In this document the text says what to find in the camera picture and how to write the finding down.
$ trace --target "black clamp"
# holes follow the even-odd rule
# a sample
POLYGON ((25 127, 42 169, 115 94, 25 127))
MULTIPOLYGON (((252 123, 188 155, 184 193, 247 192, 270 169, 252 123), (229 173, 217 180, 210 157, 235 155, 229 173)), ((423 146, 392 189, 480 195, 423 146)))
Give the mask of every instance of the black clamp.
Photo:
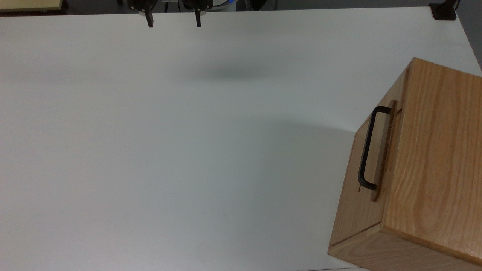
POLYGON ((442 4, 429 4, 428 6, 432 9, 433 18, 437 21, 455 21, 457 19, 457 14, 454 8, 455 3, 460 0, 446 0, 442 4))
POLYGON ((153 27, 154 19, 152 18, 152 9, 156 5, 157 0, 127 0, 129 9, 137 9, 139 13, 146 15, 147 24, 149 27, 153 27))
POLYGON ((201 15, 206 13, 206 9, 213 7, 213 0, 182 0, 182 2, 194 9, 196 24, 198 27, 201 27, 201 15))

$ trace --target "wooden box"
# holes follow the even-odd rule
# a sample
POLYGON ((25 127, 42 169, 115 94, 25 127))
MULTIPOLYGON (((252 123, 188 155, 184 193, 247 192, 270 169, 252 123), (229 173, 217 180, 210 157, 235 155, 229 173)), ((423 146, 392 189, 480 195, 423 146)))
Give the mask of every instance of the wooden box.
POLYGON ((328 254, 482 271, 482 78, 414 58, 378 105, 355 134, 328 254))

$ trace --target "white table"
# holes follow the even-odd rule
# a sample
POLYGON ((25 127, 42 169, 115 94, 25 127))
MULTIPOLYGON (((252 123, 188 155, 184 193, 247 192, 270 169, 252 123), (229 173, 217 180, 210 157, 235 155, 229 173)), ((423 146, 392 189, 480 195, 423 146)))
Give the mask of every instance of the white table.
POLYGON ((482 74, 428 7, 154 21, 0 18, 0 270, 352 267, 354 131, 412 57, 482 74))

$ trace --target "wooden panel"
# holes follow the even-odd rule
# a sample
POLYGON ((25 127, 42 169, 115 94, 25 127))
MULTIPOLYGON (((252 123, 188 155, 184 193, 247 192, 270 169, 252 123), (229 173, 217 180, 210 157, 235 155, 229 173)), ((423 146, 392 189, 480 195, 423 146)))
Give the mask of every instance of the wooden panel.
POLYGON ((380 225, 331 246, 328 254, 371 271, 482 271, 481 266, 380 232, 380 225))
POLYGON ((414 59, 384 226, 482 264, 482 78, 414 59))
MULTIPOLYGON (((399 76, 385 97, 380 101, 379 105, 388 106, 392 100, 396 100, 396 111, 400 111, 402 107, 402 94, 405 86, 405 74, 406 71, 399 76)), ((365 170, 365 178, 370 182, 374 180, 377 166, 380 165, 378 163, 379 151, 381 148, 385 147, 382 144, 382 135, 385 127, 385 119, 387 117, 388 115, 386 114, 379 114, 376 119, 365 170)), ((341 242, 377 223, 380 223, 382 219, 382 210, 384 208, 386 195, 385 186, 382 184, 380 196, 376 202, 372 202, 370 201, 372 191, 360 187, 358 183, 358 170, 367 129, 368 119, 355 134, 345 174, 345 181, 338 202, 338 210, 330 244, 341 242)))
POLYGON ((0 0, 0 11, 59 10, 62 0, 0 0))

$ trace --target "handle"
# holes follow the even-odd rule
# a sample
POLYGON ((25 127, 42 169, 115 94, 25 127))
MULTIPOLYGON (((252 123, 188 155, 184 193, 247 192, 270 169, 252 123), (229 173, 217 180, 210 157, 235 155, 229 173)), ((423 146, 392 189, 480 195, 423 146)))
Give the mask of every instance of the handle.
POLYGON ((377 185, 370 183, 365 179, 365 167, 366 167, 366 160, 368 158, 368 150, 370 149, 370 141, 372 140, 373 127, 375 126, 376 114, 378 112, 391 114, 392 108, 385 107, 385 106, 377 106, 375 107, 375 109, 373 109, 372 116, 370 118, 370 125, 368 126, 368 131, 366 133, 366 139, 365 139, 365 146, 363 147, 363 154, 361 156, 360 170, 358 171, 358 182, 360 183, 361 186, 368 188, 370 190, 376 190, 377 185))

